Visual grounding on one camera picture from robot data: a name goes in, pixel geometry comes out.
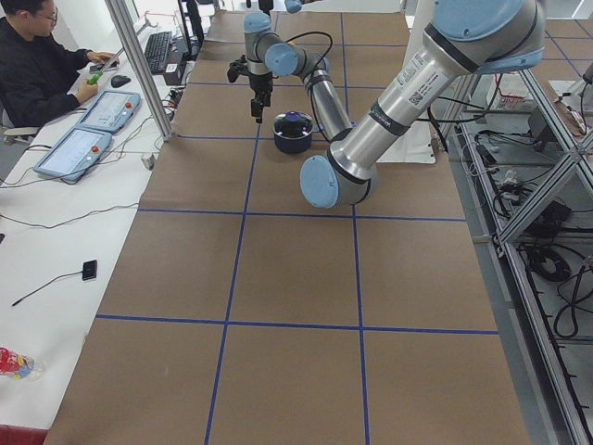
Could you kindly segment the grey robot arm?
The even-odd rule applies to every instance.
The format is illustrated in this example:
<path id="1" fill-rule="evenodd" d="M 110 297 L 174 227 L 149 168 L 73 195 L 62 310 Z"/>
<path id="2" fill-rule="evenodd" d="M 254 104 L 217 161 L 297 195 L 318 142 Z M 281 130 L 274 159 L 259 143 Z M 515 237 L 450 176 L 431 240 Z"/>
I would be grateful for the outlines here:
<path id="1" fill-rule="evenodd" d="M 284 9 L 288 13 L 297 13 L 299 12 L 302 7 L 306 4 L 311 4 L 316 2 L 316 0 L 283 0 L 282 4 L 284 5 Z M 275 0 L 257 0 L 256 1 L 257 7 L 259 10 L 265 14 L 270 14 L 272 10 L 274 10 L 277 1 Z"/>
<path id="2" fill-rule="evenodd" d="M 244 18 L 246 71 L 295 75 L 304 83 L 331 144 L 304 162 L 300 190 L 311 206 L 330 209 L 372 193 L 377 160 L 457 78 L 534 67 L 543 56 L 545 28 L 542 1 L 436 1 L 419 49 L 356 124 L 322 55 L 284 41 L 263 12 Z"/>

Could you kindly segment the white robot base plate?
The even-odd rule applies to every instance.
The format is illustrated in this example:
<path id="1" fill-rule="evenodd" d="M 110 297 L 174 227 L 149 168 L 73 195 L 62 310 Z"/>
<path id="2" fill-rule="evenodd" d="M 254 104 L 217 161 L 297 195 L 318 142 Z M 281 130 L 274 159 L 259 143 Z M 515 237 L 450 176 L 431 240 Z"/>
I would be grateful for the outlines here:
<path id="1" fill-rule="evenodd" d="M 430 130 L 428 122 L 414 122 L 378 161 L 380 163 L 434 164 L 435 153 Z"/>

